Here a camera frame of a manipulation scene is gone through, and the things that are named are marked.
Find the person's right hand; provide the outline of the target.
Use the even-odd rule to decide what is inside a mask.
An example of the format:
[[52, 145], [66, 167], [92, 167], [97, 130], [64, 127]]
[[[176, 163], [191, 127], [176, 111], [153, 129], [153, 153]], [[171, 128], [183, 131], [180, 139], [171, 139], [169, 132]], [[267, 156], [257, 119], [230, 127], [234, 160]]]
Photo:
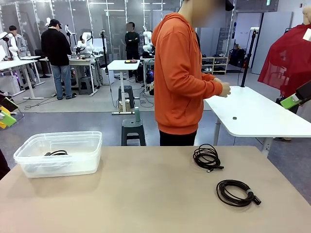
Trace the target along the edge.
[[228, 95], [231, 94], [231, 88], [229, 83], [220, 83], [222, 85], [222, 92], [219, 95], [220, 97], [226, 98]]

